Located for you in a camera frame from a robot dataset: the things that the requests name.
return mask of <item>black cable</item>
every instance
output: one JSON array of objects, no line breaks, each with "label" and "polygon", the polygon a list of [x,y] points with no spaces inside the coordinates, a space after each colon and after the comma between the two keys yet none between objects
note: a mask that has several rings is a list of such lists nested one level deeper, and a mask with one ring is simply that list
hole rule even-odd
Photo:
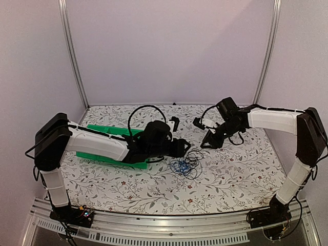
[{"label": "black cable", "polygon": [[258,211],[260,211],[260,212],[264,215],[264,218],[267,218],[267,217],[265,216],[265,213],[264,213],[263,210],[261,210],[261,209],[251,209],[251,210],[249,210],[249,212],[246,214],[246,222],[247,222],[248,224],[251,223],[251,220],[250,220],[250,214],[251,214],[251,212],[253,212],[254,210],[258,210]]},{"label": "black cable", "polygon": [[296,113],[305,113],[305,111],[303,110],[295,110],[295,109],[284,109],[284,108],[269,108],[269,107],[264,107],[264,106],[261,106],[259,104],[252,104],[251,106],[255,106],[257,108],[260,108],[260,109],[264,109],[264,110],[272,110],[272,111],[288,111],[288,112],[296,112]]},{"label": "black cable", "polygon": [[201,123],[201,124],[202,124],[202,121],[203,121],[203,118],[204,118],[205,114],[206,114],[210,109],[215,108],[215,107],[217,107],[217,106],[216,106],[216,105],[213,105],[213,106],[210,106],[210,107],[208,107],[207,109],[205,109],[205,111],[203,112],[203,114],[202,114],[201,117],[200,117],[200,123]]},{"label": "black cable", "polygon": [[168,165],[173,173],[182,174],[186,179],[194,180],[202,174],[200,161],[204,155],[196,148],[189,151],[184,157],[171,161]]},{"label": "black cable", "polygon": [[296,226],[292,229],[292,231],[291,231],[290,233],[288,233],[287,235],[282,236],[280,239],[286,238],[286,237],[288,237],[289,235],[291,235],[291,234],[297,229],[298,225],[301,223],[301,220],[302,220],[302,213],[303,213],[303,207],[302,207],[301,202],[298,200],[297,195],[295,195],[294,198],[295,198],[295,200],[298,202],[299,207],[300,207],[300,209],[301,209],[301,213],[300,213],[300,215],[299,215],[299,219],[298,219],[298,221],[297,221]]},{"label": "black cable", "polygon": [[57,126],[55,127],[54,129],[52,129],[44,138],[42,138],[38,143],[36,143],[34,146],[32,146],[31,148],[29,148],[27,151],[25,151],[25,156],[31,158],[34,160],[34,157],[29,155],[28,153],[30,153],[32,150],[34,150],[36,147],[38,147],[40,144],[42,144],[44,141],[46,141],[50,136],[51,134],[53,134],[55,131],[57,131],[59,128],[62,128],[62,127],[70,127],[70,125],[60,125],[60,126]]},{"label": "black cable", "polygon": [[158,158],[159,159],[157,159],[157,160],[149,160],[149,161],[147,161],[147,163],[157,163],[157,162],[164,160],[164,157],[158,157]]},{"label": "black cable", "polygon": [[[51,207],[54,207],[54,205],[52,203],[52,200],[51,200],[51,196],[50,196],[49,191],[48,191],[48,196],[49,196],[49,201],[50,201]],[[74,238],[71,235],[71,232],[72,233],[75,233],[75,232],[66,223],[63,223],[62,222],[61,218],[59,217],[59,215],[56,213],[56,211],[54,209],[52,211],[55,213],[55,215],[57,216],[57,219],[58,219],[59,223],[61,224],[61,226],[65,230],[66,242],[68,242],[71,246],[77,246]]]},{"label": "black cable", "polygon": [[132,131],[131,131],[131,127],[130,127],[130,121],[131,121],[131,118],[132,118],[132,116],[133,116],[138,110],[143,109],[143,108],[154,108],[154,109],[156,109],[159,113],[161,113],[161,115],[162,115],[163,118],[164,118],[164,122],[166,123],[166,117],[165,117],[165,115],[163,114],[163,112],[161,111],[161,109],[159,109],[158,107],[156,107],[156,106],[154,106],[154,105],[142,105],[142,106],[136,108],[136,109],[130,114],[130,116],[129,116],[129,119],[128,119],[128,130],[129,130],[129,134],[130,134],[131,137],[133,136],[133,135],[132,135]]},{"label": "black cable", "polygon": [[244,139],[242,138],[240,132],[238,132],[238,135],[239,135],[239,137],[240,137],[240,139],[241,139],[241,143],[238,143],[238,144],[235,143],[235,142],[233,142],[233,141],[231,140],[231,138],[229,137],[229,141],[230,141],[230,143],[232,143],[232,144],[235,145],[235,146],[242,145],[242,144],[245,142]]},{"label": "black cable", "polygon": [[313,117],[311,115],[308,114],[308,116],[312,119],[313,124],[317,128],[317,130],[318,130],[320,136],[322,137],[322,140],[324,141],[324,144],[327,148],[327,153],[316,161],[316,165],[314,166],[315,171],[312,169],[311,178],[314,181],[317,178],[317,174],[318,174],[318,163],[328,157],[328,143],[327,143],[326,137],[321,132],[320,127],[318,126],[317,122],[313,119]]},{"label": "black cable", "polygon": [[33,167],[33,176],[34,176],[35,181],[38,181],[39,180],[39,176],[40,176],[40,170],[38,169],[37,170],[37,174],[35,174],[35,169],[37,169],[36,166]]}]

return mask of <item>lavender wall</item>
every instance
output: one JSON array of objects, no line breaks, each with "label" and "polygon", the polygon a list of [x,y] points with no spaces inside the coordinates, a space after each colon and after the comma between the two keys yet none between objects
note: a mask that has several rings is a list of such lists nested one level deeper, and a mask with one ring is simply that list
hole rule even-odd
[{"label": "lavender wall", "polygon": [[250,104],[273,2],[68,1],[89,103]]},{"label": "lavender wall", "polygon": [[24,151],[57,112],[84,112],[57,1],[0,1],[0,244],[18,245],[35,196],[44,189]]},{"label": "lavender wall", "polygon": [[[328,2],[283,1],[275,48],[260,103],[304,109],[316,107],[328,131]],[[269,132],[289,171],[296,153],[296,138]],[[328,245],[328,160],[319,164],[318,177],[305,195],[322,245]]]}]

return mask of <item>green object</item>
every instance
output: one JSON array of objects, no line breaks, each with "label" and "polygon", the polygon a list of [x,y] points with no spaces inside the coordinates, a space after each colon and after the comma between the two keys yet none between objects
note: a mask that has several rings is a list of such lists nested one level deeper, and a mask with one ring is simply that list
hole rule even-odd
[{"label": "green object", "polygon": [[[120,127],[104,127],[104,126],[97,126],[97,125],[88,125],[87,128],[96,130],[98,132],[105,132],[108,134],[112,135],[130,135],[129,130],[127,128],[120,128]],[[131,129],[132,135],[135,135],[138,132],[142,132],[142,130],[137,130],[137,129]],[[115,164],[115,165],[121,165],[121,166],[127,166],[127,167],[134,167],[134,168],[141,168],[141,169],[147,169],[148,164],[147,161],[145,162],[139,162],[135,164],[129,164],[129,163],[124,163],[121,161],[113,160],[108,157],[100,156],[100,155],[93,155],[93,154],[87,154],[83,152],[76,152],[77,157],[82,157],[85,159],[90,159],[90,160],[97,160],[97,161],[103,161],[107,162],[110,164]]]}]

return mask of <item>tangled blue wire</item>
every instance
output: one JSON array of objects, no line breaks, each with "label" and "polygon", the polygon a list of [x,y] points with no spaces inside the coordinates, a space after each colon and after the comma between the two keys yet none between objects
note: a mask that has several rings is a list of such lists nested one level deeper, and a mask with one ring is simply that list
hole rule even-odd
[{"label": "tangled blue wire", "polygon": [[202,173],[200,161],[204,155],[198,149],[192,149],[184,157],[173,160],[169,163],[172,172],[182,174],[185,178],[193,180]]}]

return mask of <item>table surface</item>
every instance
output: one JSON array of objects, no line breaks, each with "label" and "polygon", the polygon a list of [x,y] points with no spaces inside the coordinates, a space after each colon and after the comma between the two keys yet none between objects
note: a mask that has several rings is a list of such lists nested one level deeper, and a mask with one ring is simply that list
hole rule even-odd
[{"label": "table surface", "polygon": [[[98,210],[138,214],[208,214],[258,208],[268,205],[285,180],[284,170],[263,129],[247,129],[244,144],[234,146],[225,141],[222,149],[201,149],[206,134],[193,126],[208,106],[158,106],[166,118],[180,119],[174,137],[185,138],[192,148],[204,155],[201,174],[189,180],[172,172],[173,158],[149,164],[147,170],[111,165],[76,157],[67,152],[62,166],[65,185],[73,205],[86,204]],[[127,127],[127,120],[137,106],[91,107],[83,126]],[[213,109],[206,115],[223,122]],[[144,129],[160,119],[152,108],[138,111],[131,127]],[[238,136],[232,140],[238,142]]]}]

